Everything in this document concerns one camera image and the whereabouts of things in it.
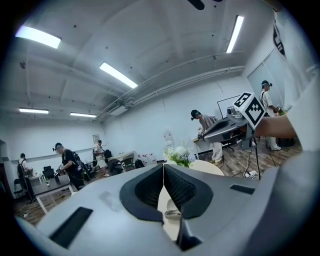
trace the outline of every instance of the gray device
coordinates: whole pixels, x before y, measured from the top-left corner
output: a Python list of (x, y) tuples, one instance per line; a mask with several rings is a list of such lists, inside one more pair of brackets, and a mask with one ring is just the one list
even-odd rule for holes
[[(17, 222), (45, 255), (268, 255), (295, 235), (317, 204), (318, 155), (304, 152), (266, 170), (261, 181), (147, 166), (87, 185), (37, 227)], [(181, 212), (176, 242), (157, 211), (163, 186)]]
[[(211, 125), (202, 138), (210, 143), (234, 142), (241, 150), (255, 148), (256, 144), (252, 141), (255, 138), (255, 129), (265, 112), (254, 93), (244, 92), (227, 108), (226, 117)], [(245, 127), (246, 132), (241, 132), (240, 127)]]

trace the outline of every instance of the whiteboard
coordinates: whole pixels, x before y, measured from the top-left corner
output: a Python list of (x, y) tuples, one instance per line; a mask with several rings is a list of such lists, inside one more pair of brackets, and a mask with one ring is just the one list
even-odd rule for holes
[(223, 99), (223, 100), (220, 100), (217, 102), (222, 118), (225, 118), (227, 116), (227, 108), (231, 107), (236, 102), (236, 100), (239, 98), (239, 96), (240, 95), (234, 96), (231, 98), (226, 98), (226, 99)]

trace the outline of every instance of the gray shirt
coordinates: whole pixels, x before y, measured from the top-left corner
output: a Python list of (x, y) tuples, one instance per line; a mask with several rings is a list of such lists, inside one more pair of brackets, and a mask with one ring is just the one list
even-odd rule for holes
[(202, 119), (199, 119), (200, 124), (202, 125), (202, 131), (204, 132), (207, 130), (210, 126), (212, 126), (215, 123), (215, 120), (212, 116), (208, 116), (206, 114), (202, 115)]

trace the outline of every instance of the pipe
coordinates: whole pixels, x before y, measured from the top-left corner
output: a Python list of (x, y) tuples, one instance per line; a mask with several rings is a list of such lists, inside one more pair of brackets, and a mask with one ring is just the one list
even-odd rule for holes
[(141, 91), (142, 89), (147, 88), (148, 86), (151, 85), (151, 83), (147, 84), (147, 85), (144, 86), (144, 87), (141, 87), (141, 86), (142, 86), (143, 84), (145, 84), (146, 82), (148, 82), (148, 81), (150, 81), (150, 80), (152, 80), (152, 79), (154, 79), (154, 78), (162, 75), (162, 74), (165, 73), (165, 72), (168, 72), (168, 71), (170, 71), (170, 70), (172, 70), (172, 69), (178, 68), (178, 67), (180, 67), (180, 66), (182, 66), (182, 65), (185, 65), (185, 64), (188, 64), (188, 63), (191, 63), (191, 62), (195, 62), (195, 61), (198, 61), (198, 60), (201, 60), (201, 59), (205, 59), (205, 58), (211, 58), (212, 56), (215, 56), (215, 57), (216, 57), (216, 56), (220, 56), (220, 55), (234, 55), (234, 54), (238, 54), (238, 53), (244, 53), (244, 51), (233, 51), (232, 53), (222, 52), (222, 53), (218, 53), (218, 54), (210, 54), (210, 55), (206, 55), (206, 56), (203, 56), (203, 57), (199, 57), (199, 58), (195, 58), (195, 59), (192, 59), (192, 60), (188, 60), (188, 61), (186, 61), (186, 62), (183, 62), (183, 63), (181, 63), (181, 64), (175, 65), (175, 66), (173, 66), (173, 67), (171, 67), (171, 68), (168, 68), (168, 69), (166, 69), (166, 70), (164, 70), (164, 71), (162, 71), (162, 72), (160, 72), (160, 73), (158, 73), (158, 74), (156, 74), (156, 75), (148, 78), (147, 80), (144, 80), (142, 83), (140, 83), (140, 84), (138, 85), (138, 87), (137, 87), (136, 90), (134, 90), (134, 89), (133, 89), (133, 90), (129, 90), (129, 91), (127, 91), (125, 94), (123, 94), (122, 96), (118, 97), (115, 101), (113, 101), (111, 104), (109, 104), (107, 107), (105, 107), (105, 108), (97, 115), (96, 118), (97, 118), (97, 119), (102, 118), (103, 116), (100, 117), (100, 115), (101, 115), (101, 114), (104, 115), (104, 114), (105, 114), (105, 111), (106, 111), (108, 108), (110, 108), (114, 103), (116, 103), (119, 99), (125, 97), (126, 95), (130, 95), (130, 93), (131, 93), (131, 95), (134, 95), (134, 94), (138, 93), (139, 91)]
[[(192, 83), (195, 83), (195, 82), (198, 82), (198, 81), (202, 81), (204, 79), (216, 77), (216, 76), (219, 76), (219, 75), (238, 72), (240, 70), (245, 69), (245, 67), (246, 66), (234, 66), (234, 67), (222, 68), (222, 69), (215, 70), (213, 72), (210, 71), (210, 72), (206, 72), (204, 74), (192, 76), (192, 77), (189, 77), (188, 79), (180, 80), (178, 82), (166, 85), (166, 86), (164, 86), (164, 87), (162, 87), (160, 89), (154, 90), (153, 92), (148, 93), (147, 95), (141, 97), (140, 99), (136, 100), (135, 102), (130, 103), (129, 105), (125, 105), (125, 107), (129, 107), (129, 106), (130, 107), (134, 107), (134, 106), (136, 106), (138, 104), (141, 104), (141, 103), (143, 103), (143, 102), (145, 102), (145, 101), (147, 101), (147, 100), (149, 100), (149, 99), (151, 99), (153, 97), (156, 97), (156, 96), (159, 96), (159, 95), (162, 95), (162, 94), (166, 94), (166, 93), (168, 93), (170, 91), (176, 90), (176, 89), (181, 88), (183, 86), (187, 86), (189, 84), (192, 84)], [(107, 114), (108, 114), (107, 112), (103, 113), (101, 118), (103, 118)]]

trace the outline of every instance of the potted plant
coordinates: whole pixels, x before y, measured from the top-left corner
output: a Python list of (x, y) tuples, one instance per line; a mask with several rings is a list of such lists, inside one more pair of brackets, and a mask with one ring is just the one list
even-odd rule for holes
[(189, 150), (183, 146), (176, 148), (169, 147), (164, 152), (164, 158), (167, 160), (174, 161), (178, 166), (190, 167), (190, 164), (196, 160), (194, 154), (190, 153)]

